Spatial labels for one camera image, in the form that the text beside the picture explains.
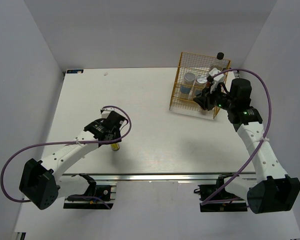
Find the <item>blue label spice jar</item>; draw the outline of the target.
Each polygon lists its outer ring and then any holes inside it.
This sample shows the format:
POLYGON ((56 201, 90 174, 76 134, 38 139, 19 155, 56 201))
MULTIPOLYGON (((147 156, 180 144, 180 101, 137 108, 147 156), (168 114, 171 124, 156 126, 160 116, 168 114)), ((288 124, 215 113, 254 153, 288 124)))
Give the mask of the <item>blue label spice jar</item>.
POLYGON ((196 80, 196 75, 192 72, 187 72, 184 74, 182 82, 180 84, 180 97, 182 99, 187 99, 192 90, 194 82, 196 80))
POLYGON ((207 77, 205 75, 198 75, 194 81, 192 97, 202 93, 202 90, 206 87, 207 77))

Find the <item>small yellow bottle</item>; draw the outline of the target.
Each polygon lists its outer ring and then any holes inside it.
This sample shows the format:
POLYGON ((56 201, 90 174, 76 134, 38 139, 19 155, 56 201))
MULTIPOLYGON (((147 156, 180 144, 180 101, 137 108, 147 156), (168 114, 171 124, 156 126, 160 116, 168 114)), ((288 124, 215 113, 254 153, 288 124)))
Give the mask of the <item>small yellow bottle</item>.
POLYGON ((110 147, 111 147, 111 149, 112 149, 113 151, 118 151, 118 150, 120 149, 120 144, 119 144, 119 143, 112 143, 112 144, 110 145, 110 147))

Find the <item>soy sauce bottle red label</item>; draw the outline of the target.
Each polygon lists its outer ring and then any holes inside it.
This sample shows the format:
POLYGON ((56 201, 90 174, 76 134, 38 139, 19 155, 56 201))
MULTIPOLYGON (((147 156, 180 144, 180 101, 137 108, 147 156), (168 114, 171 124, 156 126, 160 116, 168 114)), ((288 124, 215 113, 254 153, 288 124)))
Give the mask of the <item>soy sauce bottle red label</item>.
POLYGON ((215 60, 212 62, 212 64, 209 67, 209 71, 211 72, 213 69, 217 69, 219 71, 223 71, 223 59, 224 59, 224 53, 223 52, 219 52, 215 58, 215 60))

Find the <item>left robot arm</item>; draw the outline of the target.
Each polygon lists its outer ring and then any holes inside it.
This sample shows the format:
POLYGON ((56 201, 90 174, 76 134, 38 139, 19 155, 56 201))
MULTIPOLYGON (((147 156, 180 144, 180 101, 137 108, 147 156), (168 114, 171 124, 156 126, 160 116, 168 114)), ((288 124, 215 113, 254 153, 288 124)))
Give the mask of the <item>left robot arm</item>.
POLYGON ((63 179, 63 174, 87 154, 104 145, 122 141, 121 127, 131 120, 125 112, 118 113, 112 107, 101 110, 101 118, 86 125, 71 143, 40 160, 25 163, 19 190, 40 210, 51 206, 58 198, 72 201, 105 201, 97 196, 96 181, 86 173, 74 174, 63 179))

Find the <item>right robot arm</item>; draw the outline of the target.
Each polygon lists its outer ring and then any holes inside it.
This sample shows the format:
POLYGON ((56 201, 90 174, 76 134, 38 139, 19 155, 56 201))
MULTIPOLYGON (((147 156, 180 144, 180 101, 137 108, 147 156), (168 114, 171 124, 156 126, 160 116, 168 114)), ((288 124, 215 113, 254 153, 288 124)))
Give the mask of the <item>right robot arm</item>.
POLYGON ((300 181, 290 177, 279 163, 269 141, 258 110, 251 106, 252 86, 249 80, 236 78, 230 91, 222 91, 221 82, 216 88, 205 87, 193 99, 203 110, 219 107, 227 111, 228 119, 243 141, 253 164, 256 182, 240 177, 238 173, 220 175, 215 189, 202 197, 203 205, 228 200, 230 196, 246 201, 255 214, 290 211, 300 192, 300 181))

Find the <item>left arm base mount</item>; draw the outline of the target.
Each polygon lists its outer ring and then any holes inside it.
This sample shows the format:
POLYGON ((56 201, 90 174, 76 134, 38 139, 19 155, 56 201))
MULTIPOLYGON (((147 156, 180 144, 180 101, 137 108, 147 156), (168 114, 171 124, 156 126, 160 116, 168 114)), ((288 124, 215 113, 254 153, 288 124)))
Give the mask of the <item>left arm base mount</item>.
POLYGON ((63 176, 61 190, 65 191, 64 209, 111 210, 117 193, 117 184, 97 181, 92 176, 80 173, 63 176))

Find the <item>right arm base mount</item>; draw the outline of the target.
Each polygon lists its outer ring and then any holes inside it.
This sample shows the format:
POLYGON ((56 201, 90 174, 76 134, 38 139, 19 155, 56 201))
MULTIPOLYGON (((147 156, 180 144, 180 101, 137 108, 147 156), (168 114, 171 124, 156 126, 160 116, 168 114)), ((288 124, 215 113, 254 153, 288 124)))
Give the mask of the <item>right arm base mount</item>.
MULTIPOLYGON (((193 190, 194 194, 199 195, 199 200, 205 200, 209 195, 221 187, 225 183, 225 178, 231 177, 233 174, 221 174, 218 176, 214 184, 200 184, 196 189, 193 190)), ((200 205, 201 213, 228 213, 228 212, 247 212, 248 207, 243 199, 237 199, 232 193, 226 192, 224 189, 214 196, 210 201, 217 201, 200 205)))

